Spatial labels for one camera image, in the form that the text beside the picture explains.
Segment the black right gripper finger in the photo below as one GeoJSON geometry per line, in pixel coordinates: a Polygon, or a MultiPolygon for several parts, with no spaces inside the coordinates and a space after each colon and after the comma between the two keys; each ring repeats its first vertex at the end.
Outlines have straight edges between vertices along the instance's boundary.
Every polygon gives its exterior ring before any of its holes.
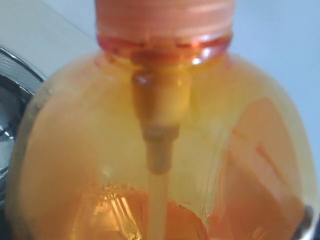
{"type": "Polygon", "coordinates": [[[312,225],[314,210],[310,205],[304,206],[304,215],[294,233],[295,240],[301,240],[312,225]]]}

